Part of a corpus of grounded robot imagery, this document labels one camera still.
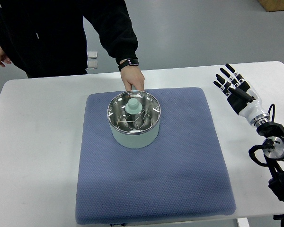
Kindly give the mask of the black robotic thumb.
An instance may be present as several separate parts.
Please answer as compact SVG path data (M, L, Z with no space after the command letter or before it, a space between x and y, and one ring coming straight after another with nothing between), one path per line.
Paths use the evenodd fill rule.
M246 92L244 92L242 89L240 89L238 87L237 88L228 88L228 91L232 95L234 95L238 99L241 99L245 103L251 103L255 100L255 98L253 96L250 96L249 94L247 94Z

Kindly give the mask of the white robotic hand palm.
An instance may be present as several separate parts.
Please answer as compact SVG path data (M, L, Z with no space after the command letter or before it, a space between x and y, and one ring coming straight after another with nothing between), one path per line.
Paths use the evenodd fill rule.
M262 107L262 100L253 86L247 81L244 81L239 86L235 86L235 88L237 87L250 96L253 96L255 100L251 103L245 103L241 99L230 94L230 96L227 97L227 101L234 112L237 115L244 117L251 126L260 126L263 123L269 122L270 115L268 111Z

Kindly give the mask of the black robotic little finger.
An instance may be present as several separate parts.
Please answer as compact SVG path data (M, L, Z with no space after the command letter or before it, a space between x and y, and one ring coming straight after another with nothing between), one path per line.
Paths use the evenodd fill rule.
M214 81L213 82L226 96L230 96L230 92L228 91L228 89L225 87L225 86L223 86L223 85L221 85L219 82L217 82L217 81Z

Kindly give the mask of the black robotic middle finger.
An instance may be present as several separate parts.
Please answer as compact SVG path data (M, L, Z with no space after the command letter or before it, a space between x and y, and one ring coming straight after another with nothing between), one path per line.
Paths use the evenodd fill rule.
M231 75L229 72L227 72L224 68L220 68L220 71L228 78L228 80L234 85L234 86L239 86L239 82L237 79Z

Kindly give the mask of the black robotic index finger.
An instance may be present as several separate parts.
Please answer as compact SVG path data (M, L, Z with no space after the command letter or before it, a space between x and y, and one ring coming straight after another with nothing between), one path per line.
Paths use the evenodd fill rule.
M241 76L241 74L239 74L230 64L226 63L225 66L232 72L238 82L244 82L244 78Z

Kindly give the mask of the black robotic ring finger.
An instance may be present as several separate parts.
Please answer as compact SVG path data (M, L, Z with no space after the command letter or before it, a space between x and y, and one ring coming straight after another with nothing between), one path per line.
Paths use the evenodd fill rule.
M221 85L225 86L227 89L235 89L235 86L229 80L223 78L219 74L216 74L216 81L219 82Z

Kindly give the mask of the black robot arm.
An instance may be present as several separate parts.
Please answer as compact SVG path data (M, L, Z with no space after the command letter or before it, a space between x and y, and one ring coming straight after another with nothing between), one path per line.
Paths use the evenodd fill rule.
M257 165L269 169L272 178L268 187L284 202L284 170L278 164L284 162L284 127L275 123L275 104L265 110L257 91L230 64L220 71L224 75L216 74L213 83L226 95L234 112L256 128L258 135L265 137L261 145L249 149L249 157ZM284 227L284 214L274 215L273 219L279 220Z

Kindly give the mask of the person's left hand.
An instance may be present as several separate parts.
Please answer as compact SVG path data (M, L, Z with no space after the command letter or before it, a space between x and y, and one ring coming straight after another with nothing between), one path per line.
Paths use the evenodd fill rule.
M139 91L144 91L145 77L138 66L125 66L120 74L126 91L132 90L132 86Z

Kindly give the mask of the person's right hand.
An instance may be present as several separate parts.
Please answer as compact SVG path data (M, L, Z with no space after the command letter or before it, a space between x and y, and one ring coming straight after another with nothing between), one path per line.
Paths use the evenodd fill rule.
M6 65L12 64L11 59L5 54L3 49L0 47L0 66L5 68Z

